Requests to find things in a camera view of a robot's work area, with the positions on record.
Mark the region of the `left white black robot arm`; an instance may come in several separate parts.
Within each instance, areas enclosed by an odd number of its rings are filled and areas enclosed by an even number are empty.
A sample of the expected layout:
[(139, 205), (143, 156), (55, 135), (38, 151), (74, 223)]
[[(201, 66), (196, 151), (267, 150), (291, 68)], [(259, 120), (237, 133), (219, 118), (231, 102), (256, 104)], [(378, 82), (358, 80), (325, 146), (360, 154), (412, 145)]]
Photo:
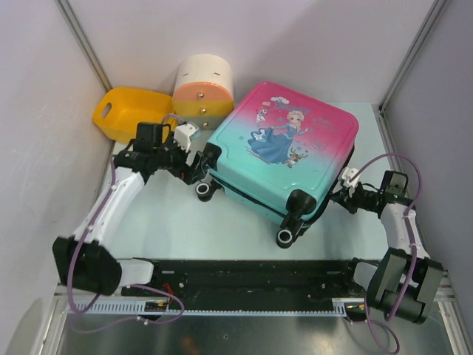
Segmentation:
[(140, 122), (136, 136), (111, 161), (110, 181), (71, 236), (59, 236), (52, 252), (61, 284), (74, 289), (109, 296), (118, 288), (137, 284), (149, 296), (158, 294), (163, 277), (154, 272), (151, 261), (139, 257), (117, 257), (111, 247), (132, 201), (157, 171), (167, 171), (187, 185), (205, 175), (205, 158), (198, 152), (187, 163), (196, 124), (179, 121)]

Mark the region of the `pink and teal children's suitcase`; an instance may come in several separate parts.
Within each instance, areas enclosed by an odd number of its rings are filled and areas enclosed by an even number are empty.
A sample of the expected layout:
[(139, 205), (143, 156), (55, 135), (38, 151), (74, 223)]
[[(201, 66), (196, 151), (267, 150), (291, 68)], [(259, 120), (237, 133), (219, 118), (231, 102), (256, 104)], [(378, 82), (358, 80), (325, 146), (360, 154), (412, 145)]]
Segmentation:
[(207, 202), (222, 189), (266, 216), (279, 227), (277, 245), (287, 249), (324, 213), (358, 129), (357, 118), (343, 109), (262, 82), (207, 140), (210, 180), (195, 192)]

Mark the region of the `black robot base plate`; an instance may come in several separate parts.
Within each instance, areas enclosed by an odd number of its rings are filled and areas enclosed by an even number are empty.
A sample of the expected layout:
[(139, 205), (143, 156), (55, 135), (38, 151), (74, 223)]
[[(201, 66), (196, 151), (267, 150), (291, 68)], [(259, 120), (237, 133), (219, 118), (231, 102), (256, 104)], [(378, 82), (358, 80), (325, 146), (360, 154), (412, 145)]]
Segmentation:
[(242, 307), (327, 302), (360, 297), (349, 260), (155, 260), (148, 288), (172, 290), (187, 308), (212, 309), (241, 299)]

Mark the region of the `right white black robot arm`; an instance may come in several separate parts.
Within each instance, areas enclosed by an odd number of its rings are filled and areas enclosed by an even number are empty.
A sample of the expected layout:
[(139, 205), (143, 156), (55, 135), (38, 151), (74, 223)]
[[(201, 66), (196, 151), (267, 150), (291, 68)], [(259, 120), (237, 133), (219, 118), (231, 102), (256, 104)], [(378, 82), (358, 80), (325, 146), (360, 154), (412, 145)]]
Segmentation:
[(388, 249), (377, 266), (354, 259), (354, 271), (342, 276), (341, 289), (350, 297), (366, 290), (368, 306), (386, 318), (422, 324), (443, 278), (443, 266), (430, 258), (421, 242), (416, 211), (409, 208), (412, 200), (406, 196), (409, 178), (401, 172), (386, 171), (380, 188), (369, 191), (357, 172), (343, 169), (338, 178), (341, 189), (330, 199), (350, 214), (359, 209), (377, 214)]

